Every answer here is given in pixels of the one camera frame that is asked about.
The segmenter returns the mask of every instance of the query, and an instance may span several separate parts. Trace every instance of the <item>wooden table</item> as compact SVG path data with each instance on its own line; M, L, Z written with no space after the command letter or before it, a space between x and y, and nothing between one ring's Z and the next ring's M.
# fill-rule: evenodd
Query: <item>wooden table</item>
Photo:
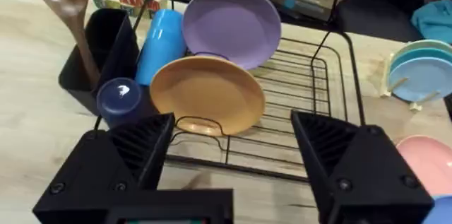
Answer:
M37 223L31 208L80 136L93 127L95 117L57 83L57 76L74 46L66 26L42 0L0 0L0 7L0 222ZM94 10L90 2L87 17ZM146 20L140 24L140 45L149 24ZM324 34L319 30L283 26L285 37L306 42L320 43ZM449 138L452 125L442 100L426 104L421 112L411 113L405 103L395 98L378 97L383 59L403 43L353 34L350 37L355 48L366 122L382 126L394 141L412 134L427 134L452 146ZM327 39L326 45L341 56L349 120L358 123L348 45L336 34ZM310 45L282 42L281 47L310 54L315 51ZM334 85L338 80L335 78L338 65L331 52L322 49L320 57L330 61L328 74ZM331 89L331 101L342 101L335 88ZM332 109L335 117L343 116L342 112ZM285 156L286 153L274 153L271 148L254 150L301 160L297 152ZM202 138L171 147L170 152L211 160L223 158L212 141ZM234 161L249 164L240 158ZM285 172L291 167L276 165L270 169ZM304 174L300 169L294 172ZM234 188L236 223L317 222L314 198L307 184L167 164L160 188L181 188L200 173L198 187Z

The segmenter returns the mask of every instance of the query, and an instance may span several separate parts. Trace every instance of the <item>blue cup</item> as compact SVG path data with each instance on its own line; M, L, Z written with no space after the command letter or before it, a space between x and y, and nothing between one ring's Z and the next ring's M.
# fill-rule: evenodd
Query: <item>blue cup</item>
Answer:
M134 123L147 117L149 99L143 97L139 84L130 78L114 78L97 93L97 109L110 128Z
M143 86L149 86L160 68L182 58L185 51L182 14L171 9L160 9L154 15L141 50L135 80Z

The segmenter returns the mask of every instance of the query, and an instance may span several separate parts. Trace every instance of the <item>screw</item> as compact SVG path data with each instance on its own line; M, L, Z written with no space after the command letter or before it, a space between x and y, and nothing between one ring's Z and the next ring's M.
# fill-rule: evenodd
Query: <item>screw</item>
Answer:
M62 192L64 190L64 187L65 186L64 186L63 182L59 182L57 184L53 184L50 187L50 194L53 194L53 195L58 194L58 193L60 193L60 192Z
M409 175L403 175L402 176L402 183L407 186L408 188L416 188L419 186L419 183L417 182L416 178L409 176Z
M351 191L353 188L352 182L345 178L339 179L338 186L343 191Z
M377 129L375 126L368 127L367 131L372 135L377 135L379 133L379 129Z
M114 186L114 190L116 191L125 191L127 189L127 185L123 182L120 182Z

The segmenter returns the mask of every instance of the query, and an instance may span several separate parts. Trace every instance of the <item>blue plate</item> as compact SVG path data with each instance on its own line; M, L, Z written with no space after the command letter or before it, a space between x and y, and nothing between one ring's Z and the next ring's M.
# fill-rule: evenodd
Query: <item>blue plate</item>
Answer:
M408 80L393 90L398 97L416 102L428 94L439 91L432 100L452 93L452 63L438 58L417 58L395 67L388 77L388 86L402 78Z
M391 63L389 73L392 72L397 66L401 65L406 61L423 57L443 59L445 61L452 63L452 53L450 52L446 52L444 50L432 47L419 48L410 50L404 54L401 54L399 57L395 58Z
M435 204L422 224L450 224L452 221L452 196L435 198Z

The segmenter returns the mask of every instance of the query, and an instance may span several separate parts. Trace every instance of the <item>rack wire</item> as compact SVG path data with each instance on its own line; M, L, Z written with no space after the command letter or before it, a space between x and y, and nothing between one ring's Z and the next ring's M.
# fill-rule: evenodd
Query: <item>rack wire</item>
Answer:
M145 0L144 5L136 19L133 30L136 31L138 24L140 23L141 16L145 11L146 4L152 0ZM181 2L187 4L186 0L168 0L171 2L172 9L174 9L175 2ZM334 0L333 11L337 0ZM269 170L268 168L257 168L253 165L241 165L234 164L232 158L234 156L240 156L242 158L249 158L254 160L262 160L265 162L279 163L281 165L293 165L295 167L303 167L301 161L292 161L285 158L277 158L275 156L269 156L261 154L259 151L251 150L250 152L241 151L235 149L233 144L241 143L242 145L248 144L255 148L269 147L277 148L282 151L291 152L299 156L300 151L296 145L295 134L292 130L290 121L290 110L299 110L303 112L312 112L314 114L321 114L326 116L332 116L331 107L331 92L328 78L328 66L324 59L318 58L317 54L323 44L326 41L330 33L333 32L331 28L328 28L328 32L325 34L319 45L309 42L303 42L299 40L293 40L289 38L281 38L281 42L287 42L291 45L310 45L316 47L316 51L312 54L302 54L299 52L292 52L285 49L278 49L276 53L263 65L257 69L251 71L254 77L258 80L266 95L266 111L263 114L261 121L252 126L250 130L238 135L226 135L222 136L206 136L203 134L196 134L188 131L181 131L177 128L178 123L182 119L197 118L205 119L202 117L180 117L176 121L176 128L174 130L173 137L171 139L171 147L178 146L187 141L193 136L207 138L218 145L220 152L222 153L221 161L205 160L194 157L186 157L182 155L168 154L166 161L177 162L183 164L204 165L208 167L218 167L227 170L233 170L238 172L245 172L255 175L264 175L268 177L276 177L281 179L289 179L298 182L308 182L306 175L294 175L290 173L282 173ZM360 97L359 82L357 77L357 70L355 64L355 56L352 48L350 38L342 32L337 32L342 35L347 41L350 49L350 61L352 63L353 78L355 82L355 90L357 96L357 107L359 114L359 122L364 124L364 111L362 108L362 100ZM339 77L340 77L340 89L342 95L342 109L343 117L345 121L348 121L347 102L345 96L345 84L343 76L343 66L340 55L334 52L337 56ZM273 75L280 75L278 78L274 78ZM216 121L208 120L209 122L216 123L221 132L223 132L221 124ZM291 143L275 143L274 141L268 141L266 138L290 138Z

